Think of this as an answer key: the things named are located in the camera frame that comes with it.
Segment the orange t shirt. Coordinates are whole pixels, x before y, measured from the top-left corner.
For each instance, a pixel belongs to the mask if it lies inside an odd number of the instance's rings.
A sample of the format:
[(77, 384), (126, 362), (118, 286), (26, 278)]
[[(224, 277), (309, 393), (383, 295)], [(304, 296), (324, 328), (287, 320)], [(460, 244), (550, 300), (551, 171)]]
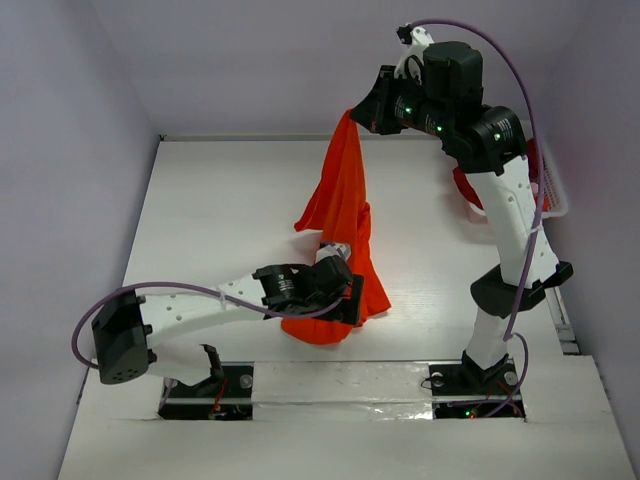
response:
[(357, 124), (350, 110), (342, 115), (331, 137), (320, 181), (301, 218), (297, 232), (316, 230), (323, 241), (351, 247), (348, 265), (364, 277), (357, 326), (388, 312), (391, 302), (375, 271), (370, 240), (372, 212), (366, 196), (366, 176)]

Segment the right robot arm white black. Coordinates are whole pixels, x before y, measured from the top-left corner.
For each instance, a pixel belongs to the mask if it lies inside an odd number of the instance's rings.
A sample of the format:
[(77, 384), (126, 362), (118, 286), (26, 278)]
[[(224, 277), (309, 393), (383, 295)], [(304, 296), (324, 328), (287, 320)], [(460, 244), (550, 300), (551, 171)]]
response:
[(508, 317), (533, 309), (546, 289), (572, 273), (536, 216), (542, 190), (531, 185), (521, 122), (512, 110), (484, 103), (482, 79), (478, 50), (416, 30), (398, 63), (380, 68), (372, 90), (350, 112), (374, 134), (413, 129), (438, 137), (480, 200), (499, 263), (470, 287), (478, 310), (456, 377), (473, 392), (505, 370)]

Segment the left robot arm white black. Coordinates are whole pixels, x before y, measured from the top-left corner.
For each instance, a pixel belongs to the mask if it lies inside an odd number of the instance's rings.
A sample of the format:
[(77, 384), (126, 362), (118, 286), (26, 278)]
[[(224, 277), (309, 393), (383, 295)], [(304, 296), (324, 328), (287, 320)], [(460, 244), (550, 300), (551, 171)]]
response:
[(202, 340), (204, 359), (191, 360), (170, 350), (171, 341), (214, 326), (272, 318), (354, 326), (363, 286), (363, 276), (329, 248), (312, 265), (269, 265), (222, 287), (149, 282), (125, 288), (104, 300), (91, 321), (99, 379), (119, 385), (150, 374), (209, 395), (224, 378), (217, 350)]

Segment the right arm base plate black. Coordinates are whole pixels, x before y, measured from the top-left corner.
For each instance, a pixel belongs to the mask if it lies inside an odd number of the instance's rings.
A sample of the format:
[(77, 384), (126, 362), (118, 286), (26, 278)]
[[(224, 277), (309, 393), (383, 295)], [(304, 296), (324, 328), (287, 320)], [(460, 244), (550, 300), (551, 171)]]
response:
[(488, 376), (461, 362), (430, 364), (421, 386), (432, 396), (437, 419), (523, 418), (524, 405), (514, 387), (519, 381), (514, 362), (508, 359)]

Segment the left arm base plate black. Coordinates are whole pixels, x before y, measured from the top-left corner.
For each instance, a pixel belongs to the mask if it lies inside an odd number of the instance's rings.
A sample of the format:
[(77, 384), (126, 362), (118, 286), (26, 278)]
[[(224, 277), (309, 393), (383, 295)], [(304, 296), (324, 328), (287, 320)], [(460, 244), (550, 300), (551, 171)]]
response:
[(253, 363), (223, 363), (224, 379), (163, 387), (158, 415), (164, 420), (250, 421), (253, 419)]

